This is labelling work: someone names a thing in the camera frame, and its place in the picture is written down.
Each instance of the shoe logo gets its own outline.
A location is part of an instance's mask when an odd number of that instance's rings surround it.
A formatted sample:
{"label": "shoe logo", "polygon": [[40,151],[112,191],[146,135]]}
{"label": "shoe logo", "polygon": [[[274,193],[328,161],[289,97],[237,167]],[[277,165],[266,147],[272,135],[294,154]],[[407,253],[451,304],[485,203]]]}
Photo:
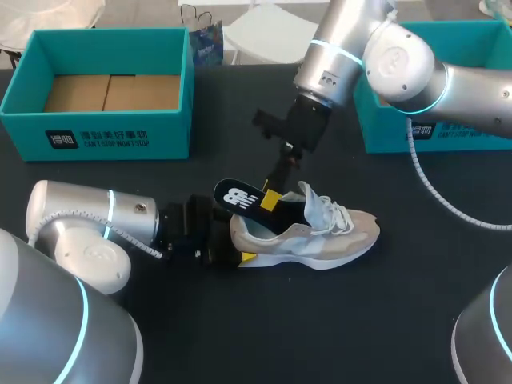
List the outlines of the shoe logo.
{"label": "shoe logo", "polygon": [[224,201],[234,206],[240,206],[243,210],[247,209],[253,202],[258,200],[256,196],[249,196],[247,192],[239,190],[238,188],[231,188],[227,194],[224,195]]}

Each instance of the white sneaker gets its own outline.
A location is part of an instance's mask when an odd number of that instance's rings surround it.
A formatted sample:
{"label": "white sneaker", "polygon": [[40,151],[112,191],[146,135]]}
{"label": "white sneaker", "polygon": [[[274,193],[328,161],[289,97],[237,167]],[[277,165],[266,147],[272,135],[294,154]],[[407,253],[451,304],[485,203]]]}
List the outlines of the white sneaker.
{"label": "white sneaker", "polygon": [[375,216],[347,210],[327,196],[317,196],[309,184],[300,182],[304,195],[289,192],[281,202],[304,202],[304,219],[276,234],[257,222],[233,215],[231,239],[241,252],[256,254],[240,266],[274,266],[300,262],[316,270],[342,266],[367,252],[377,241],[380,228]]}
{"label": "white sneaker", "polygon": [[480,0],[478,4],[480,12],[495,17],[495,12],[504,17],[505,21],[510,25],[512,24],[512,3],[510,0]]}

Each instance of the white spiral cable guard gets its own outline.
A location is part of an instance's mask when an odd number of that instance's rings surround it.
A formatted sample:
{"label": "white spiral cable guard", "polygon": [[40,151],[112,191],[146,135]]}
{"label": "white spiral cable guard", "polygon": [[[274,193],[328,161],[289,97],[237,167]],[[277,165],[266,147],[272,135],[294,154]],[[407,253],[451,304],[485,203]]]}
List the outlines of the white spiral cable guard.
{"label": "white spiral cable guard", "polygon": [[35,227],[32,234],[29,236],[28,244],[29,246],[34,247],[36,241],[39,238],[39,233],[41,232],[42,228],[47,225],[48,223],[52,222],[53,220],[58,220],[60,218],[85,218],[87,220],[90,220],[92,222],[98,222],[127,240],[130,244],[136,246],[141,251],[146,252],[147,254],[153,256],[154,258],[162,258],[162,252],[159,252],[157,250],[154,250],[153,248],[148,247],[143,242],[140,242],[133,236],[126,233],[124,230],[120,230],[116,226],[112,225],[112,222],[109,222],[108,220],[105,220],[104,218],[101,218],[99,216],[90,214],[88,212],[85,212],[83,210],[60,210],[58,212],[49,214],[46,216],[43,220],[39,222],[39,224]]}
{"label": "white spiral cable guard", "polygon": [[464,212],[461,212],[460,210],[452,206],[443,196],[440,195],[439,192],[436,191],[432,184],[430,184],[428,178],[426,178],[425,174],[423,173],[423,169],[419,165],[418,156],[416,155],[416,148],[414,146],[412,121],[410,120],[410,118],[407,119],[407,141],[409,142],[410,156],[413,159],[414,168],[416,169],[419,178],[422,180],[423,184],[429,190],[429,192],[431,192],[432,195],[437,200],[439,200],[439,202],[443,204],[452,214],[456,214],[462,220],[470,224],[480,226],[481,228],[486,228],[488,230],[512,230],[512,225],[491,224],[489,222],[482,222],[480,220],[477,220],[476,218],[472,218],[471,216],[465,214]]}

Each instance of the insole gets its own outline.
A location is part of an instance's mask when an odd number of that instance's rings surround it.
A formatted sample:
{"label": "insole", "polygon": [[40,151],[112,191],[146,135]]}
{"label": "insole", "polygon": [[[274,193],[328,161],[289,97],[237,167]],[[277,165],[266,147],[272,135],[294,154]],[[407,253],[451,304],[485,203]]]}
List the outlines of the insole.
{"label": "insole", "polygon": [[240,180],[225,178],[217,183],[215,201],[232,214],[254,220],[275,234],[282,234],[295,223],[309,225],[304,219],[304,202],[279,200],[270,212],[261,207],[265,192]]}

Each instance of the shopping bag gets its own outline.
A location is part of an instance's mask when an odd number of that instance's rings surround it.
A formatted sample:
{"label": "shopping bag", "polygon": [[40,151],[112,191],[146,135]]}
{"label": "shopping bag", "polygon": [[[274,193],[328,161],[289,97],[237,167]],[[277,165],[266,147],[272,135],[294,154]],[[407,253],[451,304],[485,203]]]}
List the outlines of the shopping bag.
{"label": "shopping bag", "polygon": [[[189,6],[183,4],[180,7],[183,19],[183,7]],[[197,10],[194,8],[194,20],[197,20],[197,30],[190,32],[190,45],[192,46],[193,59],[195,66],[220,66],[224,60],[224,36],[222,34],[222,21],[212,24],[212,15],[210,12],[203,12],[197,17]],[[203,17],[210,16],[207,26],[200,27],[199,23]]]}

